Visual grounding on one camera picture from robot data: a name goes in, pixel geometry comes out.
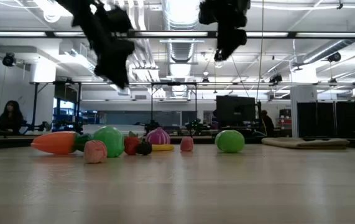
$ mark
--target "computer monitor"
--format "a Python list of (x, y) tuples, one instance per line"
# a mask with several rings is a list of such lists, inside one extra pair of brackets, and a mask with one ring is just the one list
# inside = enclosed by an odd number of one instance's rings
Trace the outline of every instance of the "computer monitor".
[(242, 125), (256, 120), (255, 98), (238, 96), (217, 96), (216, 117), (225, 125)]

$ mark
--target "person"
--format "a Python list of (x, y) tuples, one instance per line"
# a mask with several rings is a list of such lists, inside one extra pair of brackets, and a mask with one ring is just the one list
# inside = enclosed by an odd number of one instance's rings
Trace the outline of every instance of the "person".
[(261, 115), (262, 115), (262, 120), (265, 126), (267, 137), (269, 138), (274, 137), (274, 124), (272, 122), (272, 119), (267, 115), (266, 110), (262, 110)]
[(12, 134), (20, 134), (20, 128), (24, 117), (22, 116), (18, 102), (8, 101), (4, 107), (3, 114), (0, 115), (0, 130)]

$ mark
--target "ceiling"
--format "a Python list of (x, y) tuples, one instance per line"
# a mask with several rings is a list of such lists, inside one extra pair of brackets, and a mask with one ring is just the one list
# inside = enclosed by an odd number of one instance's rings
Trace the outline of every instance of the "ceiling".
[[(147, 30), (164, 30), (164, 21), (162, 13), (162, 0), (145, 0), (145, 26)], [(355, 6), (355, 0), (343, 1), (345, 6)], [(298, 7), (328, 7), (338, 6), (337, 0), (265, 0), (264, 4), (276, 9), (264, 9), (260, 7), (262, 1), (252, 0), (252, 8), (248, 11), (249, 22), (246, 30), (280, 30), (280, 31), (355, 31), (355, 9), (343, 7), (340, 10), (336, 8), (322, 10), (302, 10), (292, 11)], [(0, 30), (79, 30), (71, 28), (71, 17), (61, 17), (54, 23), (49, 23), (44, 19), (43, 10), (35, 8), (34, 1), (19, 0), (0, 0)], [(199, 30), (216, 30), (217, 26), (200, 25)], [(303, 55), (317, 49), (328, 43), (329, 40), (263, 40), (249, 39), (245, 46), (240, 46), (232, 57), (230, 57), (221, 68), (216, 68), (213, 61), (213, 53), (216, 47), (216, 40), (204, 39), (203, 43), (196, 44), (193, 65), (191, 66), (190, 77), (186, 80), (196, 80), (200, 82), (208, 72), (210, 82), (238, 82), (239, 75), (248, 82), (256, 82), (259, 77), (267, 79), (273, 73), (267, 73), (276, 66), (281, 60), (294, 59), (294, 55)], [(30, 62), (34, 61), (40, 54), (46, 54), (52, 57), (57, 63), (57, 76), (72, 77), (74, 80), (90, 81), (93, 74), (79, 63), (67, 62), (63, 54), (63, 48), (80, 49), (81, 44), (87, 46), (83, 39), (0, 39), (0, 55), (5, 50), (2, 47), (20, 47), (16, 50), (16, 57)], [(160, 39), (149, 39), (152, 54), (156, 65), (159, 67), (159, 77), (168, 76), (168, 50), (167, 44), (160, 43)], [(39, 53), (27, 53), (23, 47), (32, 46), (39, 49)], [(355, 44), (339, 51), (342, 60), (355, 56)], [(316, 62), (316, 71), (319, 81), (329, 80), (331, 76), (355, 71), (355, 58), (346, 63), (329, 69), (328, 62)], [(284, 81), (288, 82), (290, 69), (282, 68), (278, 71), (282, 74)], [(338, 80), (339, 82), (355, 82), (355, 75)], [(201, 86), (203, 89), (212, 89), (214, 86)], [(243, 88), (241, 86), (218, 86), (218, 88)], [(84, 90), (107, 90), (112, 88), (108, 86), (87, 86)], [(339, 89), (339, 93), (350, 91), (352, 87), (347, 86)]]

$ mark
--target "long dark hair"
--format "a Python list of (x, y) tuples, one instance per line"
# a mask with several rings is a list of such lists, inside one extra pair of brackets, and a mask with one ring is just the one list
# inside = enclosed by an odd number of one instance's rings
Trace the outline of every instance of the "long dark hair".
[(13, 119), (18, 119), (18, 120), (23, 120), (24, 117), (22, 116), (21, 110), (20, 110), (20, 105), (18, 104), (17, 101), (10, 100), (6, 103), (4, 106), (4, 111), (2, 114), (2, 117), (7, 118), (9, 117), (9, 111), (7, 110), (7, 106), (11, 105), (13, 107), (13, 111), (11, 112), (11, 118)]

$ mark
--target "pink toy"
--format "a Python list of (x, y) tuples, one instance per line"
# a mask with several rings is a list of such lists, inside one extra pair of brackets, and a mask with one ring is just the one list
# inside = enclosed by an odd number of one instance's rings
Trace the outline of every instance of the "pink toy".
[(162, 128), (152, 130), (145, 140), (151, 144), (170, 144), (170, 137)]
[(180, 143), (180, 149), (183, 152), (190, 152), (194, 150), (194, 139), (191, 137), (184, 137)]
[(85, 144), (83, 158), (86, 163), (95, 164), (107, 161), (107, 147), (102, 141), (92, 140)]

